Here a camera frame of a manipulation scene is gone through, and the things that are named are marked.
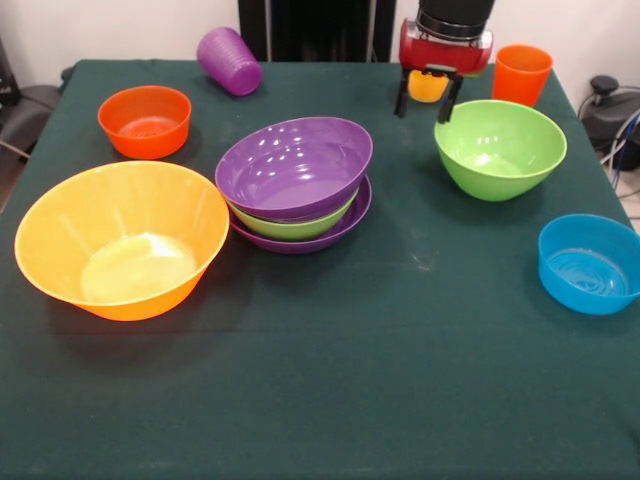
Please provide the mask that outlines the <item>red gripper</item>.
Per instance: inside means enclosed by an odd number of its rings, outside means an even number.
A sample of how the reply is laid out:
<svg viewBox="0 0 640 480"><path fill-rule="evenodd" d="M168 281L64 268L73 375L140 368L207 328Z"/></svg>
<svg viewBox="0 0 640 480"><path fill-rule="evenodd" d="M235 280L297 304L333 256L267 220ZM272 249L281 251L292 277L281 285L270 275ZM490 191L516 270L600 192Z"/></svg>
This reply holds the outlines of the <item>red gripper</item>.
<svg viewBox="0 0 640 480"><path fill-rule="evenodd" d="M400 29L398 57L403 68L394 115L403 118L406 114L411 70L455 72L458 75L449 77L449 86L437 119L439 124L448 123L463 84L462 76L475 77L485 70L493 44L494 36L490 30L471 40L448 40L423 32L415 20L405 19Z"/></svg>

